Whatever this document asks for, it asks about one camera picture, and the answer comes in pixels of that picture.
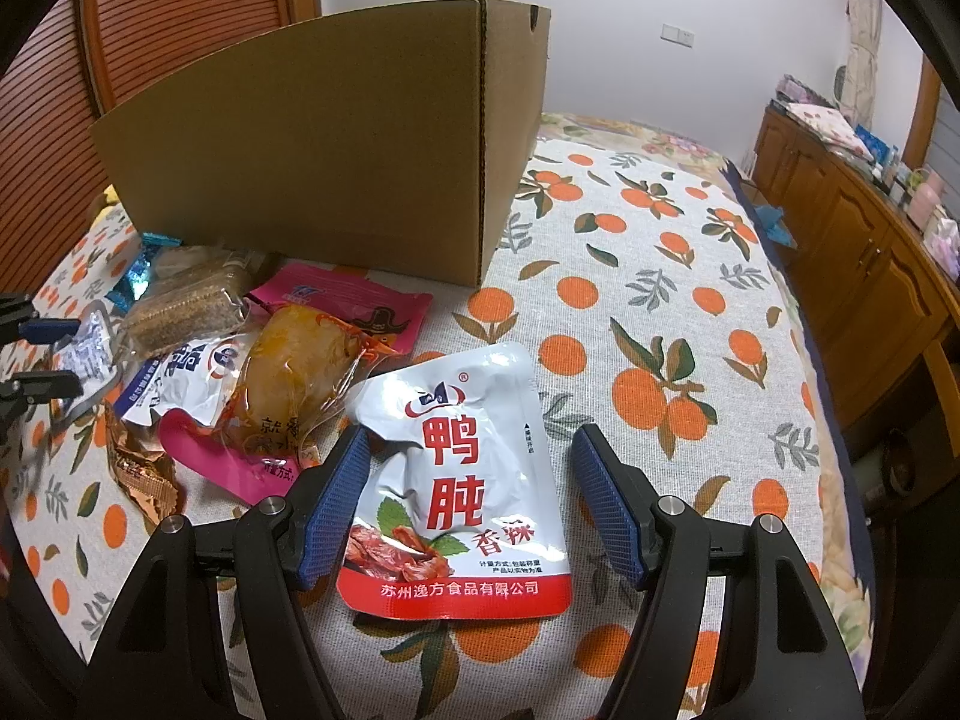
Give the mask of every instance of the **wall outlet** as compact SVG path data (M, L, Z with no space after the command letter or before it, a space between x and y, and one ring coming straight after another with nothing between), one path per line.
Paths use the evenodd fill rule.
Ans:
M678 26L671 26L668 23L665 23L664 28L661 29L661 39L671 43L678 43L681 46L693 46L693 32L687 32L685 29L680 29Z

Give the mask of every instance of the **navy blue fabric edge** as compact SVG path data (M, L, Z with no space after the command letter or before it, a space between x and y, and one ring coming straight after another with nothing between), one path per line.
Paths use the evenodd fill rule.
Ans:
M772 242L760 224L760 217L757 215L757 209L754 204L743 194L741 184L742 177L740 171L730 160L727 160L725 170L720 170L723 177L731 185L736 201L741 205L744 213L754 223L757 230L757 237L760 238L760 246L767 259L776 266L784 276L784 281L789 286L791 292L793 285L790 284L790 277L787 275L784 262L779 258L774 242ZM809 325L806 317L803 315L803 306L800 306L800 324L803 325L803 343L806 351L810 355L810 362L813 363L813 370L817 376L817 389L820 393L820 400L824 404L824 416L827 418L827 427L830 429L830 437L837 451L837 464L840 466L840 475L843 477L844 500L847 504L847 519L850 522L850 546L853 553L853 571L857 579L860 579L863 586L870 591L870 620L875 620L877 615L877 589L875 588L875 567L874 567L874 548L870 543L870 533L867 531L867 515L863 511L863 503L856 489L856 481L853 480L853 467L850 463L850 456L847 454L847 445L843 441L843 435L840 432L840 424L833 414L833 396L830 393L829 384L827 384L827 375L824 372L824 364L820 359L820 351L813 343L813 336L810 335Z

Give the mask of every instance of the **wooden wardrobe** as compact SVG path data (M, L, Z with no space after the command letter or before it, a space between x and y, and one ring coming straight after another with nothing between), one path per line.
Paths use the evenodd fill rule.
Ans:
M224 46L320 15L320 0L59 0L0 79L0 292L32 292L107 186L88 127Z

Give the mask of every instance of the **copper foil wrapper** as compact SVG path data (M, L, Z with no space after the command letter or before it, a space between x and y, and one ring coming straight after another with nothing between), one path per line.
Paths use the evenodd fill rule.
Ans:
M176 512L179 490L174 461L146 431L139 435L107 409L107 466L110 475L154 525Z

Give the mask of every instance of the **pink bottle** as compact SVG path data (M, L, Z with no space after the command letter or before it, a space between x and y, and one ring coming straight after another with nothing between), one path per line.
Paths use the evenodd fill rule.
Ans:
M940 202L940 194L944 191L944 180L936 172L930 170L930 176L923 184L917 187L910 201L906 215L912 223L920 229L926 228L926 223L933 213L934 207Z

